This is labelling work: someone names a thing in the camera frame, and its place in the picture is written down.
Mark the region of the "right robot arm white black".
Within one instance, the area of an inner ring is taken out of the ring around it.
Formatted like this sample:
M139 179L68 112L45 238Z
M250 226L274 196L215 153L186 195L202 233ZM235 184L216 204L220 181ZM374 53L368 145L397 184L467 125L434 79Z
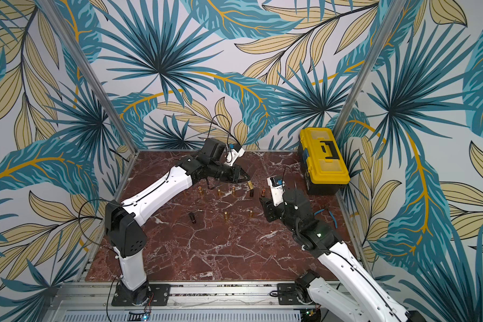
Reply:
M298 189L271 189L260 198L267 221L281 221L293 240L330 270L349 292L331 287L312 270L296 279L299 296L306 303L325 307L342 321L424 321L394 300L363 268L330 224L315 217L310 200Z

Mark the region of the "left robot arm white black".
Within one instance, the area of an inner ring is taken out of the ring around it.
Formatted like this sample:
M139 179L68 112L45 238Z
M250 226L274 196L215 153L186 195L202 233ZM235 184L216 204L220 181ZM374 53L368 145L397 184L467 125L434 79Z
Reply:
M172 198L199 181L215 179L238 184L248 182L249 174L235 162L245 154L241 144L224 144L206 139L201 150L180 158L149 187L122 202L112 200L105 208L105 234L121 268L117 294L134 306L150 300L150 285L144 269L142 251L147 236L142 227Z

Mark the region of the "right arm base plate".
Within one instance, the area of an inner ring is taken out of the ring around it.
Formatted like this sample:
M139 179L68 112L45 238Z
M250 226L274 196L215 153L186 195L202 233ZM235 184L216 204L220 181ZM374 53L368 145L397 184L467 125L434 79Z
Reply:
M278 283L276 290L271 291L269 295L277 298L279 305L310 305L313 303L307 288L296 283Z

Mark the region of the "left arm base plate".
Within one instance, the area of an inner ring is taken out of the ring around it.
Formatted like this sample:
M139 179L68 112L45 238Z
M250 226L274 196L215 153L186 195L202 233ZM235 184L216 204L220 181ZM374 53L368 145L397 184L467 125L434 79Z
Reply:
M165 307L167 306L169 295L169 284L149 284L145 282L135 291L131 291L120 282L116 286L111 304L113 307Z

